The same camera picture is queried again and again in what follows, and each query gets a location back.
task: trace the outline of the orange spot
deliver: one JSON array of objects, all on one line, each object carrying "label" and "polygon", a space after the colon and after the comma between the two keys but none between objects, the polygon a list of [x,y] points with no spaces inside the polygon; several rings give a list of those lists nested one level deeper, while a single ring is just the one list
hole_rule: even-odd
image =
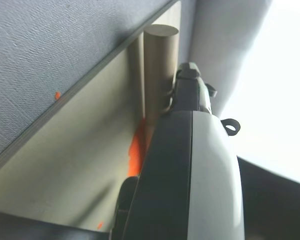
[{"label": "orange spot", "polygon": [[58,100],[61,97],[61,93],[59,91],[55,92],[54,99]]},{"label": "orange spot", "polygon": [[102,227],[102,225],[104,224],[104,222],[102,221],[102,222],[100,222],[99,224],[98,224],[98,227],[96,228],[96,229],[100,229],[101,227]]},{"label": "orange spot", "polygon": [[146,154],[146,138],[145,138],[146,120],[143,118],[134,133],[128,155],[129,169],[128,177],[137,176],[141,172],[142,165]]}]

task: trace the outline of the gray fabric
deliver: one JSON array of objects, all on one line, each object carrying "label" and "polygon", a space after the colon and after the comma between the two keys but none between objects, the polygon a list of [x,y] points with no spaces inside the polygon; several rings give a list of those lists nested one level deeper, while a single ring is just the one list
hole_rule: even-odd
[{"label": "gray fabric", "polygon": [[[0,153],[168,0],[0,1]],[[179,61],[196,0],[182,0]]]}]

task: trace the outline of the orange paint stain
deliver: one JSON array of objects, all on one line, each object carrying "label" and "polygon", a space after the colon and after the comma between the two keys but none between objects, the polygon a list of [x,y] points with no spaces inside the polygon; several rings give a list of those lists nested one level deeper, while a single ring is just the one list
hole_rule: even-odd
[{"label": "orange paint stain", "polygon": [[58,100],[61,97],[61,93],[59,91],[55,92],[54,99]]},{"label": "orange paint stain", "polygon": [[100,222],[99,224],[98,224],[98,226],[96,227],[96,229],[100,229],[100,228],[102,228],[102,225],[104,224],[104,222],[102,221],[102,222]]},{"label": "orange paint stain", "polygon": [[129,169],[128,177],[137,176],[141,172],[142,165],[144,163],[146,155],[146,120],[143,118],[139,123],[137,130],[134,133],[132,142],[129,148],[128,155],[130,156],[129,160]]}]

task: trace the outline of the gray edge strip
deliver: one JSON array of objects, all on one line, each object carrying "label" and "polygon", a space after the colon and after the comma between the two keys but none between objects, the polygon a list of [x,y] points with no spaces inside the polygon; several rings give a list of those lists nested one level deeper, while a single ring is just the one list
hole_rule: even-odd
[{"label": "gray edge strip", "polygon": [[0,168],[2,168],[10,158],[23,146],[26,142],[41,129],[69,100],[76,95],[87,83],[89,83],[112,59],[128,47],[144,30],[144,28],[152,24],[158,17],[167,11],[178,0],[171,0],[158,12],[152,15],[144,22],[136,31],[134,31],[125,41],[102,59],[95,67],[93,67],[83,78],[77,81],[58,101],[53,103],[42,115],[40,115],[23,133],[21,133],[8,147],[0,153]]}]

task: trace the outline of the wooden cylinder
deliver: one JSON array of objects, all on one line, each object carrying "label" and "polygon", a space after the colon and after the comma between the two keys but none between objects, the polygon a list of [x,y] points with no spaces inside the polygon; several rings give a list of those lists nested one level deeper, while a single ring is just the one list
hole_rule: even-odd
[{"label": "wooden cylinder", "polygon": [[170,104],[170,93],[178,64],[179,31],[173,26],[154,24],[145,28],[144,103],[146,145],[162,111]]}]

